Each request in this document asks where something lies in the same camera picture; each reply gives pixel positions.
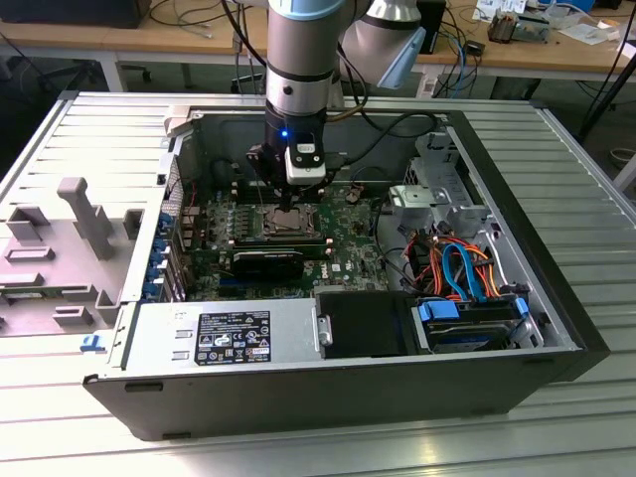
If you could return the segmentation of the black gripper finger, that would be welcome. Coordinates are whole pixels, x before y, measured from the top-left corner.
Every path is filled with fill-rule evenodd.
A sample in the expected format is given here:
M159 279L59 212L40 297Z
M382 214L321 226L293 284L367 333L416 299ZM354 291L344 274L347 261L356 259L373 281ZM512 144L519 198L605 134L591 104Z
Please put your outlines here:
M300 187L297 191L295 202L300 204L319 204L332 182L333 177L326 176L321 182L315 185Z
M292 187L287 183L284 163L266 143L255 144L246 152L246 160L258 178L271 187L279 198L279 209L290 210L292 206Z

